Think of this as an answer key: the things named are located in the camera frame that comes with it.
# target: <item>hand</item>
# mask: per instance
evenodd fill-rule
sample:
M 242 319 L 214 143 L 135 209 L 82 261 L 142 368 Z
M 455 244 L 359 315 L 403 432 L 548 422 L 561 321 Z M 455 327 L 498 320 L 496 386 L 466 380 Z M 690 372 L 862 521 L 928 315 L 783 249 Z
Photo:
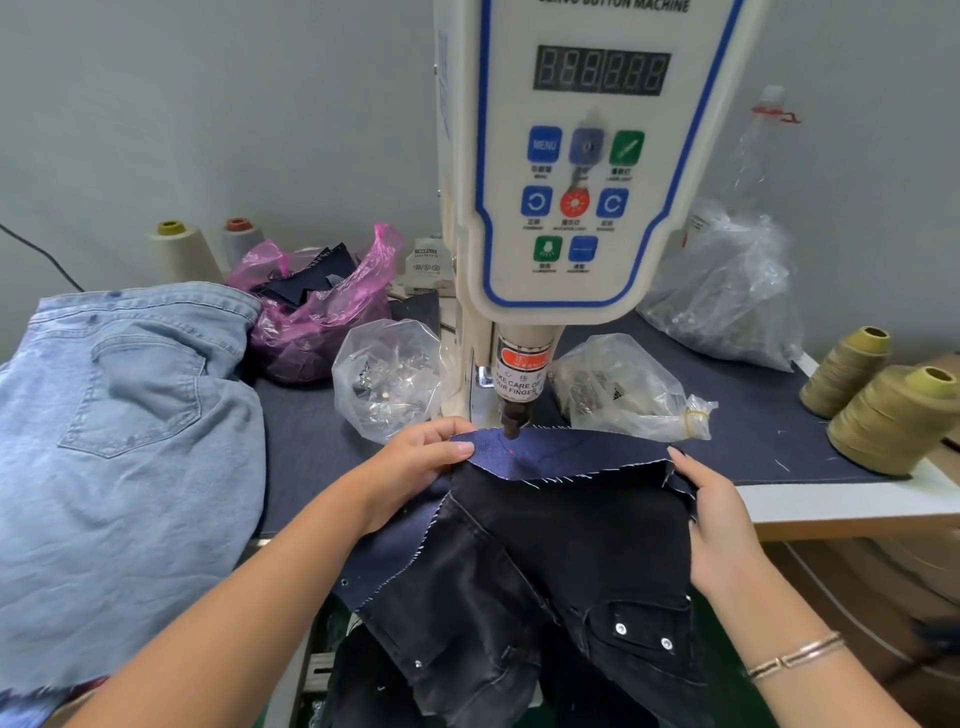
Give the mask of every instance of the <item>hand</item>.
M 357 468 L 351 474 L 349 487 L 362 493 L 364 534 L 386 525 L 407 500 L 436 480 L 447 466 L 473 455 L 473 443 L 447 440 L 475 429 L 462 417 L 411 425 Z
M 697 522 L 690 525 L 690 580 L 709 596 L 741 568 L 766 561 L 743 498 L 723 475 L 676 448 L 668 448 L 677 465 L 697 487 Z

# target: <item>black jeans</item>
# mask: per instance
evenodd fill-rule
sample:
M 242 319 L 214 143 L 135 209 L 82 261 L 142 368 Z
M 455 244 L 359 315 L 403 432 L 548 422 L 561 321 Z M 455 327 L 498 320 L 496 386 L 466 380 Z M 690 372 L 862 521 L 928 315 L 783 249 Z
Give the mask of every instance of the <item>black jeans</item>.
M 544 630 L 543 699 L 556 728 L 658 728 L 637 704 L 580 653 L 566 633 Z M 320 728 L 423 728 L 413 690 L 369 630 L 355 628 L 333 664 Z
M 677 728 L 710 726 L 693 631 L 689 502 L 669 461 L 505 480 L 463 464 L 417 557 L 360 609 L 423 709 L 510 726 L 555 624 Z

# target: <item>light wash denim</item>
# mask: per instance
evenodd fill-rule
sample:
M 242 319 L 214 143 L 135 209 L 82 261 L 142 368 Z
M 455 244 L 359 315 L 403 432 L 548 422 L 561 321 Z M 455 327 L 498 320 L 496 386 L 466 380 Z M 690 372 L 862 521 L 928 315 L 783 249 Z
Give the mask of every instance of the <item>light wash denim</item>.
M 40 302 L 0 369 L 0 692 L 112 674 L 234 568 L 264 501 L 234 374 L 259 310 L 202 282 Z

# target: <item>bracelet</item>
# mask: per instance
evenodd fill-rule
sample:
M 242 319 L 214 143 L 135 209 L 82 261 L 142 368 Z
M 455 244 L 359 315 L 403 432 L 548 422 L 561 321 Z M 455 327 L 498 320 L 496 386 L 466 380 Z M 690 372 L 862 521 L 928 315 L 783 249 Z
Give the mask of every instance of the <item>bracelet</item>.
M 748 669 L 747 677 L 749 677 L 753 682 L 756 682 L 758 680 L 762 680 L 764 677 L 774 674 L 775 672 L 780 672 L 782 669 L 790 669 L 799 665 L 805 665 L 806 663 L 812 662 L 818 657 L 823 657 L 824 655 L 829 654 L 834 650 L 838 650 L 845 645 L 846 643 L 844 642 L 843 637 L 840 636 L 839 632 L 831 632 L 822 640 L 819 640 L 815 643 L 810 643 L 806 647 L 801 647 L 792 654 L 783 655 L 782 657 L 775 657 L 769 662 Z

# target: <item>jeans pocket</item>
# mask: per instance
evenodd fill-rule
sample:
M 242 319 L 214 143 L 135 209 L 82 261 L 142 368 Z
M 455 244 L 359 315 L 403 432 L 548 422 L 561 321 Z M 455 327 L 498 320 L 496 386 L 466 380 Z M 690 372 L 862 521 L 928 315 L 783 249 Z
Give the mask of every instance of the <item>jeans pocket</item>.
M 197 377 L 206 360 L 162 336 L 119 334 L 90 353 L 84 398 L 62 448 L 101 457 L 165 440 L 201 416 Z
M 592 607 L 587 622 L 597 640 L 657 669 L 681 677 L 690 669 L 693 615 L 689 604 L 677 608 L 610 601 Z

